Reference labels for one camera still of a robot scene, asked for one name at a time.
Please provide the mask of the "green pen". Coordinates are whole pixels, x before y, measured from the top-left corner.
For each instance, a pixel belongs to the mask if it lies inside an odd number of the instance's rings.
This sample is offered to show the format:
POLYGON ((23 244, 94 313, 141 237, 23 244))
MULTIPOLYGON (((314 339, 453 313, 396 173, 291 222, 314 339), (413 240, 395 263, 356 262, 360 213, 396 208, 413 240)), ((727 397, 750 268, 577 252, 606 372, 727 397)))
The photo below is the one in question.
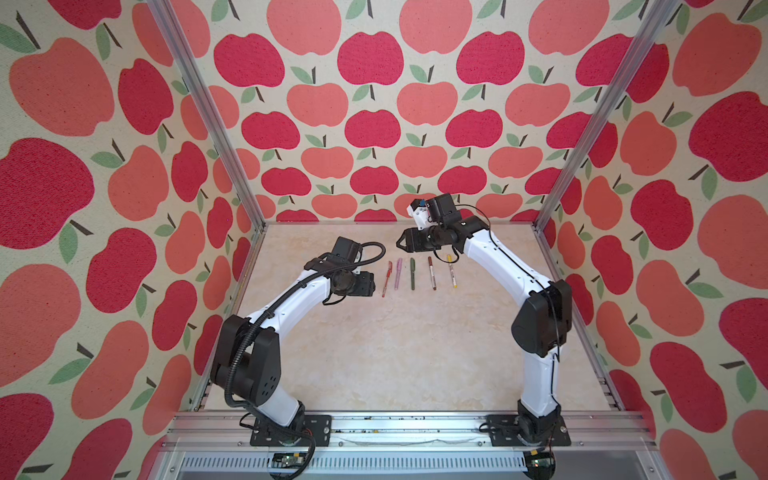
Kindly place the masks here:
POLYGON ((415 258, 409 259, 409 275, 410 275, 410 290, 415 291, 416 289, 416 260, 415 258))

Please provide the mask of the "pink pen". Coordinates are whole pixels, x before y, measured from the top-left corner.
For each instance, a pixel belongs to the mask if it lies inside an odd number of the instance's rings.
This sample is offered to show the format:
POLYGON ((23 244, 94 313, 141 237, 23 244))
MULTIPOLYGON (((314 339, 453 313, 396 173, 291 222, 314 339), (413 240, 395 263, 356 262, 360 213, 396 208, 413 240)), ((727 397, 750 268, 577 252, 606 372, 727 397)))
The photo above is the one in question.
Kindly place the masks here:
POLYGON ((401 275, 402 271, 397 271, 397 262, 396 262, 396 269, 395 269, 395 281, 394 281, 394 290, 397 291, 399 289, 400 283, 401 283, 401 275))

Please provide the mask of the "white pen yellow tip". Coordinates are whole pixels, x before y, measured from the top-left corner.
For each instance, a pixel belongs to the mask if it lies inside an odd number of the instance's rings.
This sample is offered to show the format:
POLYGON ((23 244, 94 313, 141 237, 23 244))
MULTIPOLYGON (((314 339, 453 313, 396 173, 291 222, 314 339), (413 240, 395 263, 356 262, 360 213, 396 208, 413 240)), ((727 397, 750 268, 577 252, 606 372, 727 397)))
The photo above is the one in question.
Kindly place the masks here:
POLYGON ((449 264, 448 261, 447 261, 447 263, 448 263, 448 268, 449 268, 451 285, 452 285, 452 287, 454 289, 456 289, 458 287, 457 278, 456 278, 456 272, 455 272, 456 258, 453 255, 452 255, 452 258, 453 258, 453 262, 449 264))

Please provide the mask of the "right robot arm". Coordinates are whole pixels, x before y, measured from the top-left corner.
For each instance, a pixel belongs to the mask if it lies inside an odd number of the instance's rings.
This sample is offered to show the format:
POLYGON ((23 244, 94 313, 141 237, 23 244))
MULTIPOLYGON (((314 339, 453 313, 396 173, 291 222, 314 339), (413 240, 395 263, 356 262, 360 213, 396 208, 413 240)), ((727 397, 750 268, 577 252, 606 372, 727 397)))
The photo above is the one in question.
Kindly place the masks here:
POLYGON ((449 247, 483 267, 519 306, 511 334, 523 351, 523 393, 517 406, 521 441, 539 445, 558 430, 557 399, 563 346, 572 328, 572 288, 527 265, 497 238, 482 216, 464 218, 453 197, 416 199, 407 208, 416 225, 396 242, 407 253, 449 247))

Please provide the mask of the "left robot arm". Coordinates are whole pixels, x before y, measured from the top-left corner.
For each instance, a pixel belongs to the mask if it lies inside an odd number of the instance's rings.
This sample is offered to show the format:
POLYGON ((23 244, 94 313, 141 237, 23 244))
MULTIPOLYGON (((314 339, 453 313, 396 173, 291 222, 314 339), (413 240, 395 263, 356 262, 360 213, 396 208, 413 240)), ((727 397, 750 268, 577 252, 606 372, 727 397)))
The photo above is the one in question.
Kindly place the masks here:
POLYGON ((281 386, 282 342, 312 309, 373 296, 374 274, 363 268, 385 253, 380 242, 339 237, 331 251, 309 260, 295 282, 265 307, 225 320, 210 381, 222 388, 227 406, 245 410, 288 437, 305 436, 305 406, 281 386))

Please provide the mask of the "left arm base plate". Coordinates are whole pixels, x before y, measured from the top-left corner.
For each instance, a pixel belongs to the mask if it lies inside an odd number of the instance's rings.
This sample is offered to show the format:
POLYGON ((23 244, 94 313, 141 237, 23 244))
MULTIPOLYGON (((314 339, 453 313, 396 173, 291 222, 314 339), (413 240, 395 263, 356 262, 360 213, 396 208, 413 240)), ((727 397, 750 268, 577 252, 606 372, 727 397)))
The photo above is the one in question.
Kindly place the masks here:
POLYGON ((252 425, 250 445, 254 447, 327 447, 332 431, 331 415, 304 415, 300 425, 281 426, 264 416, 252 425))

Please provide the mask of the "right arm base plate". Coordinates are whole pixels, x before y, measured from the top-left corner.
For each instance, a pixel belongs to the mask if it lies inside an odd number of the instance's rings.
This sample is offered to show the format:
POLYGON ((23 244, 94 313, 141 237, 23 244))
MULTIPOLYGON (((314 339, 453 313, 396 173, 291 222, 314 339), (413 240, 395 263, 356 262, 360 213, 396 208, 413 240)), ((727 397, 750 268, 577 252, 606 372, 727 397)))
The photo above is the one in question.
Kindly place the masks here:
POLYGON ((568 447, 572 445, 563 418, 556 413, 541 418, 528 415, 488 415, 478 428, 493 447, 568 447))

